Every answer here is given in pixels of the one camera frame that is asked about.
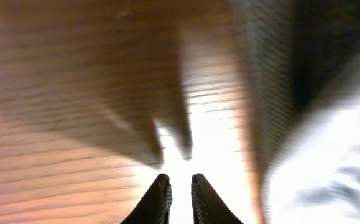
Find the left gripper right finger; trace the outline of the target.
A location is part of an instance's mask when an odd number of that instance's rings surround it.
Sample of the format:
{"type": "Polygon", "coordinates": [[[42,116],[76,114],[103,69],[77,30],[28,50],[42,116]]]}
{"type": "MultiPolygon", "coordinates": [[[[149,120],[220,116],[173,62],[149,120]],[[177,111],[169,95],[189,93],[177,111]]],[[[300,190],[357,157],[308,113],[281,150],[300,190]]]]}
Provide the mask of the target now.
{"type": "Polygon", "coordinates": [[[191,197],[194,224],[242,224],[201,173],[192,176],[191,197]]]}

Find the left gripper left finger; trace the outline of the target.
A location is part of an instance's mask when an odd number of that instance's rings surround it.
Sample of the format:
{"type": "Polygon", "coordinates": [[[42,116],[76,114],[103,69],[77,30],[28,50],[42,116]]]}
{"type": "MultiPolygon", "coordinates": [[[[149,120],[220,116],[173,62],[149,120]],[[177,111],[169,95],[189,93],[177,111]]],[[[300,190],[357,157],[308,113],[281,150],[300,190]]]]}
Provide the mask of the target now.
{"type": "Polygon", "coordinates": [[[169,224],[172,186],[167,174],[159,174],[121,224],[169,224]]]}

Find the grey shorts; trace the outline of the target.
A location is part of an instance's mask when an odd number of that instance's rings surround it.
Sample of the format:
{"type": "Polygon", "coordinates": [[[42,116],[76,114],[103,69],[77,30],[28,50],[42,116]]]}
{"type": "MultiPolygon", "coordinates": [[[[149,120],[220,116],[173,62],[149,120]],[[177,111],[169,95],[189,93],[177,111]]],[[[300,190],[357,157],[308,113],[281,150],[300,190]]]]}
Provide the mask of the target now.
{"type": "Polygon", "coordinates": [[[267,223],[360,223],[360,0],[233,1],[267,223]]]}

